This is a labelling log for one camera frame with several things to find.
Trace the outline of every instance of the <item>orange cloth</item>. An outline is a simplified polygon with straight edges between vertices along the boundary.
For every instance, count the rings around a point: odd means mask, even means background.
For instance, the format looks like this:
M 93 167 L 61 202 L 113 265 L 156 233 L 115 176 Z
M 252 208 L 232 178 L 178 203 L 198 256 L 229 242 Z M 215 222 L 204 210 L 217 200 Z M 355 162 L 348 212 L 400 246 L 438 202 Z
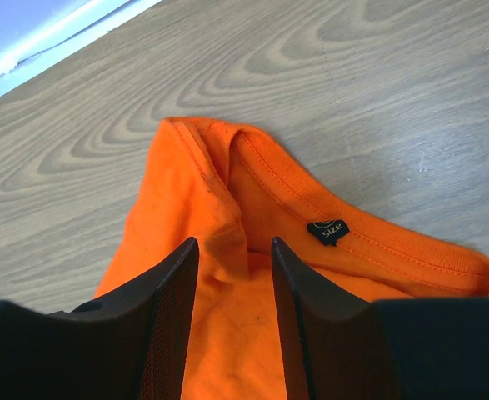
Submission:
M 351 229 L 323 246 L 306 224 Z M 161 122 L 102 295 L 185 238 L 200 268 L 182 398 L 286 398 L 272 237 L 347 291 L 380 298 L 489 296 L 489 258 L 360 211 L 328 192 L 265 132 L 207 118 Z

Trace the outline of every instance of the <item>folded fabric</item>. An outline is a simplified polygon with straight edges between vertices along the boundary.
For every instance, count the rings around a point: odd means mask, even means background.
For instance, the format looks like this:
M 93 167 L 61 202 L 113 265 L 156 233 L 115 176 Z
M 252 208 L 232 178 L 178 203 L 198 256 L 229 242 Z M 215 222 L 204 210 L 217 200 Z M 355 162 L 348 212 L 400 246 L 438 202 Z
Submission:
M 336 246 L 307 231 L 308 223 L 336 220 L 349 228 Z M 199 242 L 200 266 L 185 400 L 286 398 L 272 287 L 275 236 L 367 301 L 489 296 L 488 257 L 343 202 L 248 125 L 199 117 L 161 122 L 97 296 L 159 263 L 190 236 Z

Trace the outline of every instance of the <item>orange fabric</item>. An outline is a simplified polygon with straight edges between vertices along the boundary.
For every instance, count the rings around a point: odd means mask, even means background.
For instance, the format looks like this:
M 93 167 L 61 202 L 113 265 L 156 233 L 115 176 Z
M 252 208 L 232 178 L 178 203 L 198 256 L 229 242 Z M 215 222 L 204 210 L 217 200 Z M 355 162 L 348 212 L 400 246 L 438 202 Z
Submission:
M 337 247 L 306 230 L 343 219 Z M 161 122 L 122 245 L 97 296 L 159 263 L 185 238 L 200 270 L 182 398 L 283 399 L 272 237 L 368 301 L 489 296 L 489 258 L 382 221 L 328 192 L 266 133 L 207 118 Z

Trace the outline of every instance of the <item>clothing tag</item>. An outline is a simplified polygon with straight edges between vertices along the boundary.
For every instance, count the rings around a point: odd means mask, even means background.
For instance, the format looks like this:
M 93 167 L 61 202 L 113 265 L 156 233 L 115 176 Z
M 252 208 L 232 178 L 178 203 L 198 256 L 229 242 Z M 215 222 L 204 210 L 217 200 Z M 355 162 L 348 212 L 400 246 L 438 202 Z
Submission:
M 313 222 L 307 224 L 307 231 L 318 238 L 324 246 L 337 245 L 337 240 L 346 236 L 350 228 L 341 219 L 335 221 Z

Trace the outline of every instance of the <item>gray wooden surface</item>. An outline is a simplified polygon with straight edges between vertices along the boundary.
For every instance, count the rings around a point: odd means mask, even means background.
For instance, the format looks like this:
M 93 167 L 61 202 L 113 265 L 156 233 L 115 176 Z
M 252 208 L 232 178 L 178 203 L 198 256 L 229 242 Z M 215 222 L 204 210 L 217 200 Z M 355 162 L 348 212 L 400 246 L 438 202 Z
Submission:
M 159 121 L 198 114 L 489 255 L 489 0 L 164 0 L 0 99 L 0 298 L 91 297 Z

